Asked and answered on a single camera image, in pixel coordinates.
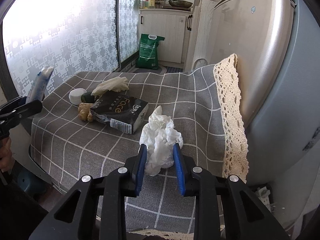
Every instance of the bright light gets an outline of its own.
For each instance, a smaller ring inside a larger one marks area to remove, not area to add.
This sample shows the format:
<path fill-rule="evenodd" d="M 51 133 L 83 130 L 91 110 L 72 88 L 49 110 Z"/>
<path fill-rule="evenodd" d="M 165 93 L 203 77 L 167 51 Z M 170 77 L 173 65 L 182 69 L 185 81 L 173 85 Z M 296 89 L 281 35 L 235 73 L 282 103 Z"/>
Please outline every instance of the bright light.
<path fill-rule="evenodd" d="M 72 12 L 77 17 L 84 0 L 16 0 L 3 20 L 4 46 L 12 38 L 56 27 Z"/>

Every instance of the silver refrigerator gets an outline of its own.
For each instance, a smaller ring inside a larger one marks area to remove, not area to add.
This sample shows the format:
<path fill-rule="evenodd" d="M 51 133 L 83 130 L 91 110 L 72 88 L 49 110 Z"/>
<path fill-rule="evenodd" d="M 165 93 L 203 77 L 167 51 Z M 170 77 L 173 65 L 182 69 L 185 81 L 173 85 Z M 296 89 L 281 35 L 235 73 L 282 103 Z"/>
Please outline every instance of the silver refrigerator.
<path fill-rule="evenodd" d="M 247 183 L 269 183 L 284 227 L 320 202 L 320 27 L 303 0 L 220 0 L 208 64 L 238 56 Z"/>

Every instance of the green avocado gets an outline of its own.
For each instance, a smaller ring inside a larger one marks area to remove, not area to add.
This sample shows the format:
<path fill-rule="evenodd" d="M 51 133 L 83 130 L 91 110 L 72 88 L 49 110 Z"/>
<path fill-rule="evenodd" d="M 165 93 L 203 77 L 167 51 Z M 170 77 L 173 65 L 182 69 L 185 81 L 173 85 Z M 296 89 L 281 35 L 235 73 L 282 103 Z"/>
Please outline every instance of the green avocado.
<path fill-rule="evenodd" d="M 81 96 L 81 102 L 83 103 L 94 103 L 94 96 L 91 95 L 92 92 L 86 92 Z"/>

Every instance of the gray tablecloth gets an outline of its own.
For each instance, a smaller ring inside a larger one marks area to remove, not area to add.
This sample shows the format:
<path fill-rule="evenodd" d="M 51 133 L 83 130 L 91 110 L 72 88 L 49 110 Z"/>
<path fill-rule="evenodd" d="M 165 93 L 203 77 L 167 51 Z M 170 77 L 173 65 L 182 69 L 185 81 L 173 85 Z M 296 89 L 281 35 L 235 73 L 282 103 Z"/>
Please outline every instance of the gray tablecloth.
<path fill-rule="evenodd" d="M 45 98 L 42 112 L 33 119 L 32 158 L 52 176 L 58 189 L 67 191 L 85 174 L 105 176 L 137 155 L 142 127 L 129 135 L 99 122 L 82 122 L 77 106 L 68 99 L 73 88 L 92 91 L 116 76 L 127 77 L 129 95 L 149 102 L 146 119 L 161 105 L 163 114 L 172 116 L 182 133 L 183 154 L 221 176 L 225 139 L 212 66 L 164 75 L 80 72 Z M 140 196 L 126 198 L 125 203 L 127 229 L 193 232 L 195 198 L 179 195 L 173 167 L 145 176 Z"/>

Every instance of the frying pan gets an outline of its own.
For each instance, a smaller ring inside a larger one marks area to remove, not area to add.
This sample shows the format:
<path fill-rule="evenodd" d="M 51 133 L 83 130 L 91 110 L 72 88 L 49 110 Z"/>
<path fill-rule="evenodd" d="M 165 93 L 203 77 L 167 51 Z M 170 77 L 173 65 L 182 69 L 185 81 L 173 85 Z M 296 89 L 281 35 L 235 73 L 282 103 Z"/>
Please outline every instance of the frying pan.
<path fill-rule="evenodd" d="M 192 6 L 191 2 L 184 1 L 184 0 L 169 0 L 169 4 L 171 6 L 183 7 L 183 8 L 190 8 Z"/>

